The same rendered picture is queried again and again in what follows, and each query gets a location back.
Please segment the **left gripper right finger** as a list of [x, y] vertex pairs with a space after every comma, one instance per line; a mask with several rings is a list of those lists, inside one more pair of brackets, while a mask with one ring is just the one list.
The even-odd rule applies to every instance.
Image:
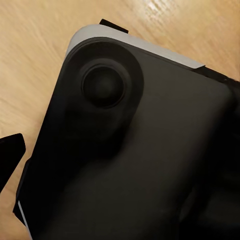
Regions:
[[228, 133], [224, 151], [240, 173], [240, 135]]

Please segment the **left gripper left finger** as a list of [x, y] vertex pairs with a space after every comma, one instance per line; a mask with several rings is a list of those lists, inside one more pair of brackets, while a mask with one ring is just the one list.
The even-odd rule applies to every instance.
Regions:
[[26, 152], [22, 133], [0, 138], [0, 193]]

